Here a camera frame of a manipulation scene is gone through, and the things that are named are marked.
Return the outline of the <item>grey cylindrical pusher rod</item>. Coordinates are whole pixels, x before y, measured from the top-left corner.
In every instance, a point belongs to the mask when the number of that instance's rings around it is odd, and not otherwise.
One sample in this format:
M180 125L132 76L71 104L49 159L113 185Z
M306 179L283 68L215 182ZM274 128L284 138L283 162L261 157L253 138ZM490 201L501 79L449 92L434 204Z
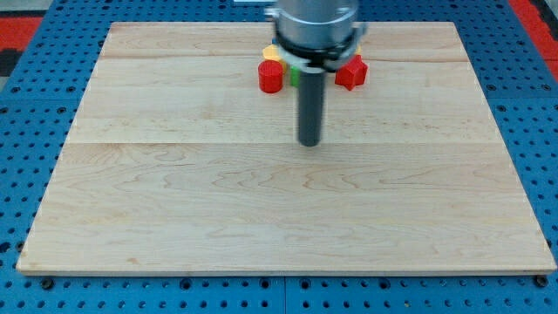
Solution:
M305 147L314 147L321 140L325 77L325 72L300 72L299 75L297 137Z

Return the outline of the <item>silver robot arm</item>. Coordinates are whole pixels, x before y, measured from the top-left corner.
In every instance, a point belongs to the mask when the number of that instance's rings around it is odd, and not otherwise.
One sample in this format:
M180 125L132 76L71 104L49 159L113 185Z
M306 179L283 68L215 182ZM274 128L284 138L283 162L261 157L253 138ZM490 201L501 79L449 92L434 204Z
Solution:
M280 56L299 71L297 139L315 147L322 136L326 77L350 61L367 24L357 21L354 0L276 0L264 14L273 23Z

